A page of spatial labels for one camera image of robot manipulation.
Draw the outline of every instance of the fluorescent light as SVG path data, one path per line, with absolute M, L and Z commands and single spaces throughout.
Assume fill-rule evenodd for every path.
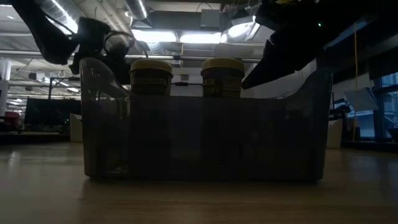
M 45 82 L 45 83 L 50 83 L 50 79 L 47 78 L 47 77 L 44 77 L 44 81 L 43 81 L 43 80 L 39 80 L 39 81 L 42 81 L 42 82 Z M 53 83 L 53 84 L 57 84 L 57 81 L 52 80 L 52 83 Z
M 223 35 L 221 36 L 220 42 L 221 42 L 221 43 L 226 43 L 227 40 L 228 40 L 227 35 L 226 35 L 226 34 L 223 34 Z
M 182 43 L 188 44 L 219 44 L 221 39 L 221 33 L 215 34 L 185 34 L 180 38 Z
M 240 35 L 248 32 L 252 24 L 253 22 L 246 22 L 243 24 L 232 26 L 228 31 L 228 35 L 230 35 L 231 37 L 239 37 Z
M 76 88 L 68 88 L 68 90 L 70 90 L 70 91 L 74 91 L 75 93 L 78 93 L 78 92 L 79 92 L 79 90 L 78 90 L 78 89 L 76 89 Z
M 139 41 L 148 43 L 155 42 L 176 42 L 177 38 L 173 31 L 154 31 L 154 30 L 131 30 L 134 37 Z

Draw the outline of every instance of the transparent plastic bin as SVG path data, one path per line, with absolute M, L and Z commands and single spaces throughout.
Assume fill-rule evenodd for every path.
M 140 180 L 318 180 L 330 73 L 281 100 L 137 96 L 81 61 L 85 174 Z

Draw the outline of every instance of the yellow lid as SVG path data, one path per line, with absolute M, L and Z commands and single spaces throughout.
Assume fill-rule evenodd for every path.
M 244 72 L 244 65 L 242 62 L 239 60 L 233 59 L 233 58 L 212 58 L 207 60 L 206 62 L 203 62 L 203 65 L 201 66 L 201 69 L 207 69 L 207 68 L 215 68 L 215 67 L 228 67 L 228 68 L 234 68 L 239 71 Z
M 173 67 L 169 63 L 159 60 L 151 60 L 151 59 L 136 60 L 131 64 L 130 71 L 133 71 L 135 69 L 148 69 L 148 68 L 161 69 L 169 73 L 173 72 Z

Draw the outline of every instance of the wooden table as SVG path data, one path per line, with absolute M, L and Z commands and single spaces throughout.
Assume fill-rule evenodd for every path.
M 317 185 L 97 183 L 81 144 L 0 147 L 0 223 L 398 223 L 398 154 L 328 150 Z

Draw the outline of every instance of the plastic storage container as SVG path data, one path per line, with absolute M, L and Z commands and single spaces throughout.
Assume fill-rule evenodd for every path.
M 202 65 L 203 96 L 232 97 L 241 96 L 244 65 L 233 58 L 213 58 Z
M 170 96 L 173 67 L 158 60 L 142 59 L 131 65 L 131 91 L 138 95 Z
M 85 174 L 143 180 L 318 180 L 331 74 L 280 99 L 135 95 L 81 61 Z

